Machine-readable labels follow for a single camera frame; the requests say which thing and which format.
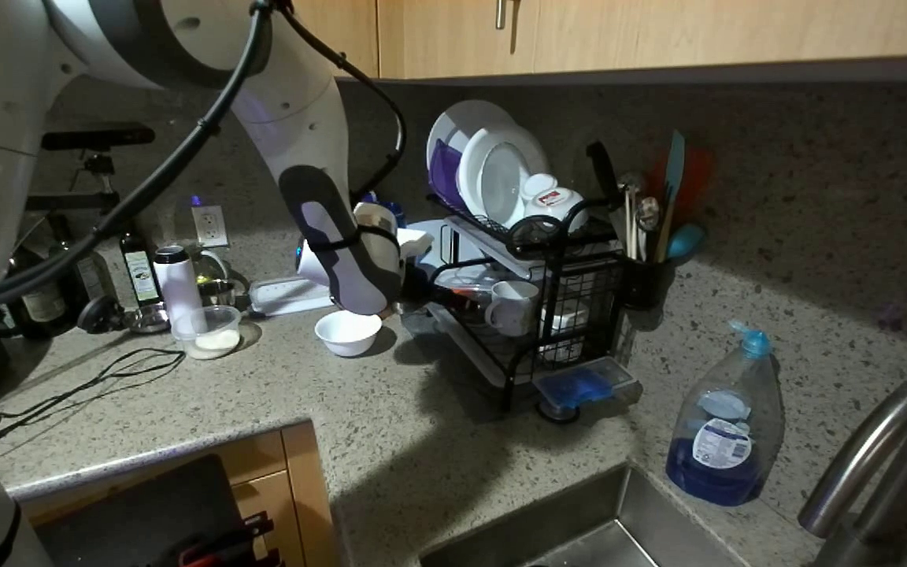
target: granite countertop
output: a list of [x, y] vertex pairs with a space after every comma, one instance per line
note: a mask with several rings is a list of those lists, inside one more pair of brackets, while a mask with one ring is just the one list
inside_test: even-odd
[[[164, 378], [130, 381], [19, 427], [0, 442], [4, 486], [14, 496], [38, 496], [309, 420], [346, 560], [394, 567], [617, 462], [645, 462], [662, 474], [671, 421], [654, 420], [651, 403], [609, 407], [566, 427], [535, 413], [496, 416], [474, 392], [472, 368], [423, 315], [386, 315], [358, 358], [338, 358], [316, 341], [320, 315], [261, 320], [259, 341], [227, 358], [187, 358]], [[70, 390], [134, 345], [174, 343], [73, 331], [0, 409]], [[811, 554], [765, 504], [714, 511], [679, 499], [750, 562], [804, 562]]]

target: backsplash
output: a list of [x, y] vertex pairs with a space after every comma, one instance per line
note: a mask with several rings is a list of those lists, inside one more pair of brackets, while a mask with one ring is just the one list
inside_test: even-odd
[[[907, 378], [907, 84], [389, 84], [409, 152], [380, 187], [409, 218], [424, 200], [423, 143], [453, 101], [489, 97], [546, 143], [550, 173], [584, 193], [584, 148], [602, 138], [617, 170], [649, 170], [683, 128], [714, 154], [704, 247], [679, 265], [662, 315], [627, 318], [627, 365], [642, 409], [671, 427], [683, 390], [726, 345], [726, 318], [775, 338], [786, 435], [763, 499], [794, 523], [805, 492], [858, 421]], [[389, 116], [343, 84], [354, 179], [389, 148]], [[130, 190], [205, 110], [202, 93], [75, 82], [57, 119], [145, 119], [147, 148], [115, 148]], [[73, 154], [46, 154], [38, 190], [63, 190]], [[174, 196], [147, 212], [158, 240], [188, 237], [187, 196], [223, 205], [227, 262], [251, 279], [290, 273], [297, 231], [243, 128], [227, 119]]]

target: stainless steel sink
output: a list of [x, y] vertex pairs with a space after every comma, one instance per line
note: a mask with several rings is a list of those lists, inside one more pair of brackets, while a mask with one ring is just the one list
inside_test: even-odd
[[423, 567], [726, 567], [743, 562], [636, 465], [511, 511], [423, 554]]

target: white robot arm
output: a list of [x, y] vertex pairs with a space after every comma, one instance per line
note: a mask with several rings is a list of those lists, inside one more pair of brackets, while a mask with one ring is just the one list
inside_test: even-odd
[[[256, 32], [256, 9], [267, 13], [272, 0], [0, 0], [0, 279], [54, 93], [79, 72], [143, 89], [216, 89]], [[331, 65], [279, 16], [261, 47], [261, 72], [243, 82], [234, 114], [334, 299], [380, 310], [400, 290], [400, 247], [394, 233], [348, 218], [346, 116]], [[43, 560], [0, 487], [0, 562]]]

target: wooden cabinet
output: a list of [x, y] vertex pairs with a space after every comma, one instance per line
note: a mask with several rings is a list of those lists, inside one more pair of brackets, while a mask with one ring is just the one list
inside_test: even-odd
[[[279, 560], [290, 567], [339, 562], [318, 445], [309, 421], [230, 442], [202, 453], [219, 456], [238, 517], [251, 517], [259, 511], [272, 517], [273, 531], [256, 541], [259, 558], [278, 547]], [[179, 460], [147, 465], [101, 486], [86, 486], [38, 499], [26, 499], [21, 511], [35, 526], [54, 523], [111, 495], [130, 492], [202, 453], [187, 453]]]
[[379, 75], [376, 0], [292, 0], [292, 6], [299, 21], [331, 45], [331, 49], [346, 53], [366, 75]]
[[386, 79], [907, 56], [897, 0], [380, 0], [379, 25]]

